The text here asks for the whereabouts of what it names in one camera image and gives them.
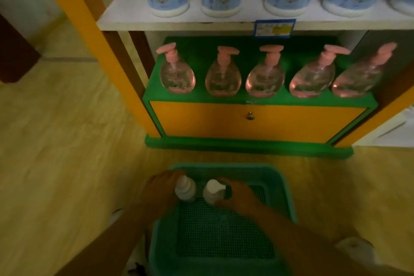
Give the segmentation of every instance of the forearm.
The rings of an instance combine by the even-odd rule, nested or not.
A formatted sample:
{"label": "forearm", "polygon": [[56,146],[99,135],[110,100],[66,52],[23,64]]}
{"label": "forearm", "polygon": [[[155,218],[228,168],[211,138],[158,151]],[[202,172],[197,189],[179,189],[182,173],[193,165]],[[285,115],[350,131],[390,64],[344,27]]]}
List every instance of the forearm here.
{"label": "forearm", "polygon": [[251,216],[287,261],[294,276],[370,275],[327,241],[263,206]]}
{"label": "forearm", "polygon": [[57,275],[120,275],[149,224],[145,209],[134,205]]}

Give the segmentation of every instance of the pink pump dispenser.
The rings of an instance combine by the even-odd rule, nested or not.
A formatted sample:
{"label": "pink pump dispenser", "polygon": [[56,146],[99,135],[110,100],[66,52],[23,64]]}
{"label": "pink pump dispenser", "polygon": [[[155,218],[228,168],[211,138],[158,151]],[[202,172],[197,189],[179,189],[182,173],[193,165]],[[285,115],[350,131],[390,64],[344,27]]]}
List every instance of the pink pump dispenser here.
{"label": "pink pump dispenser", "polygon": [[304,66],[292,79],[290,93],[298,98],[314,98],[326,90],[335,77],[333,64],[337,54],[349,55],[351,52],[343,47],[325,45],[317,60]]}
{"label": "pink pump dispenser", "polygon": [[382,45],[369,59],[357,62],[342,72],[332,85],[332,92],[339,97],[357,98],[376,86],[384,73],[384,66],[396,49],[396,43]]}
{"label": "pink pump dispenser", "polygon": [[190,66],[179,57],[176,43],[166,44],[157,49],[166,61],[161,66],[159,77],[162,85],[173,94],[187,94],[194,89],[195,76]]}
{"label": "pink pump dispenser", "polygon": [[213,62],[206,75],[206,89],[216,97],[234,96],[241,86],[241,74],[231,55],[238,55],[233,47],[219,46],[217,60]]}
{"label": "pink pump dispenser", "polygon": [[282,45],[265,45],[260,51],[267,52],[265,64],[258,64],[246,80],[246,90],[253,97],[273,97],[281,89],[285,72],[279,64]]}

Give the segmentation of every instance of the person's left hand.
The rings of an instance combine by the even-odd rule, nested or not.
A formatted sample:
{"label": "person's left hand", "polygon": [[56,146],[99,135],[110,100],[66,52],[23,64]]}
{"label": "person's left hand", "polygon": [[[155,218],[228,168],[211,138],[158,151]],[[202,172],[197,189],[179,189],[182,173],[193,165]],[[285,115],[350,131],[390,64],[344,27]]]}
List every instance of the person's left hand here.
{"label": "person's left hand", "polygon": [[183,170],[165,170],[148,179],[141,193],[139,204],[144,208],[150,223],[160,219],[177,203],[178,198],[174,193],[174,188],[177,179],[184,174]]}

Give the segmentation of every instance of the drawer knob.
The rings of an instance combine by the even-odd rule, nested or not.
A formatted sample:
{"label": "drawer knob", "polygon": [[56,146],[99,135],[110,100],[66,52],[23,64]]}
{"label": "drawer knob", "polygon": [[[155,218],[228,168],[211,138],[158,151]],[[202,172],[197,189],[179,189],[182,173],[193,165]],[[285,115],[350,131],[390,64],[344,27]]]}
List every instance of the drawer knob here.
{"label": "drawer knob", "polygon": [[249,112],[248,115],[247,115],[247,117],[246,117],[247,120],[254,120],[254,118],[255,117],[253,117],[253,113],[252,112]]}

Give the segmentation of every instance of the basket mesh bottom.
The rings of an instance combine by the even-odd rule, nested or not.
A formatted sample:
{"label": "basket mesh bottom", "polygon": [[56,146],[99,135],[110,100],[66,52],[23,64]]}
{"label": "basket mesh bottom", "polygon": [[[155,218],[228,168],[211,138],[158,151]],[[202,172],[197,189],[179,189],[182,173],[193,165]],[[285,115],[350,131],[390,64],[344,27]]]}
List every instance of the basket mesh bottom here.
{"label": "basket mesh bottom", "polygon": [[[250,187],[265,201],[261,186]],[[231,188],[226,189],[226,199]],[[249,219],[209,205],[203,198],[180,204],[176,254],[178,257],[273,259],[271,241]]]}

